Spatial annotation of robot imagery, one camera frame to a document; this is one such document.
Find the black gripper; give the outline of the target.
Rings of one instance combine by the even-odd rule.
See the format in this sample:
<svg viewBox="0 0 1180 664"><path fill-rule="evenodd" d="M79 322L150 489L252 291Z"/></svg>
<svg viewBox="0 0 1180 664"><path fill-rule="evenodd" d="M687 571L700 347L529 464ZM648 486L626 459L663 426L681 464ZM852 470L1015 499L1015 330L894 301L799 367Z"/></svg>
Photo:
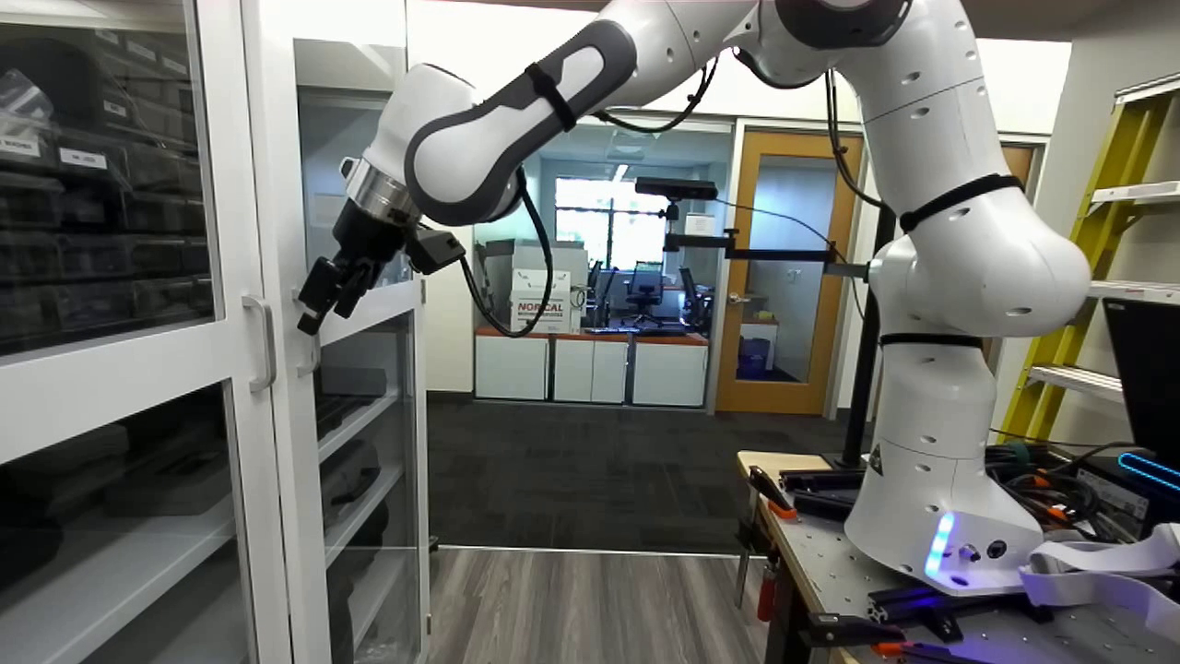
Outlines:
<svg viewBox="0 0 1180 664"><path fill-rule="evenodd" d="M374 218L348 204L332 226L339 250L319 259L298 291L298 329L319 334L328 314L350 317L382 265L406 250L416 272L446 268L465 254L450 231L427 229L416 215Z"/></svg>

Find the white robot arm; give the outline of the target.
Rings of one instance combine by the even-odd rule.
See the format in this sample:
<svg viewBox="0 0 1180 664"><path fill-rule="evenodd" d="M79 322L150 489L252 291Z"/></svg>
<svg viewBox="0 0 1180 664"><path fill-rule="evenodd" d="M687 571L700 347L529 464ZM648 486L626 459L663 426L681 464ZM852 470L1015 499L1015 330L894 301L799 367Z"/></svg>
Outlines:
<svg viewBox="0 0 1180 664"><path fill-rule="evenodd" d="M416 63L342 167L336 250L298 288L298 329L355 314L396 254L455 265L450 231L509 218L534 151L719 55L771 89L836 76L894 215L862 261L878 411L845 538L952 597L1015 592L1045 527L983 470L987 347L1062 329L1092 268L1012 173L964 0L609 0L492 90Z"/></svg>

